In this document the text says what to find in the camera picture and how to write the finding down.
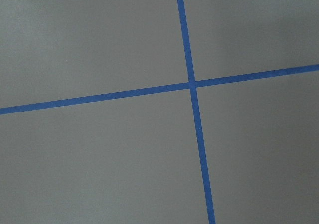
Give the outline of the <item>blue tape grid lines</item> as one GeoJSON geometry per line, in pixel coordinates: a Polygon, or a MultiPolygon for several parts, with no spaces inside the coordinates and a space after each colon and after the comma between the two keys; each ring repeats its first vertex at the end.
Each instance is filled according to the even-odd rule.
{"type": "Polygon", "coordinates": [[[259,80],[259,79],[265,79],[265,78],[314,72],[314,71],[318,71],[319,66],[317,64],[306,65],[306,66],[298,66],[298,67],[292,67],[292,68],[262,71],[262,72],[256,72],[256,73],[232,75],[228,77],[197,80],[195,77],[195,70],[193,66],[191,44],[190,44],[190,38],[189,38],[184,0],[177,0],[177,7],[178,7],[178,13],[179,13],[179,21],[180,21],[180,27],[181,27],[183,49],[184,49],[185,63],[186,63],[186,70],[187,70],[187,77],[188,77],[187,82],[162,85],[162,86],[156,86],[156,87],[133,89],[133,90],[127,90],[127,91],[105,93],[105,94],[98,94],[98,95],[90,95],[90,96],[84,96],[84,97],[55,100],[55,101],[33,103],[33,104],[26,104],[26,105],[12,106],[12,107],[5,107],[5,108],[1,108],[0,113],[2,115],[5,115],[5,114],[11,114],[11,113],[44,110],[44,109],[51,109],[51,108],[64,107],[64,106],[101,102],[101,101],[107,101],[107,100],[116,100],[116,99],[135,97],[135,96],[144,96],[144,95],[150,95],[150,94],[156,94],[156,93],[189,90],[190,97],[191,97],[192,113],[193,113],[193,119],[194,119],[194,125],[195,125],[200,167],[201,167],[201,175],[202,175],[202,181],[203,181],[203,187],[204,187],[208,222],[210,224],[214,224],[216,223],[216,217],[214,212],[214,203],[213,203],[213,197],[212,197],[212,191],[211,191],[211,183],[210,183],[209,170],[208,170],[208,164],[207,164],[207,156],[206,156],[206,150],[205,150],[204,135],[202,130],[202,122],[201,122],[197,89],[201,87],[244,82],[249,80],[259,80]]]}

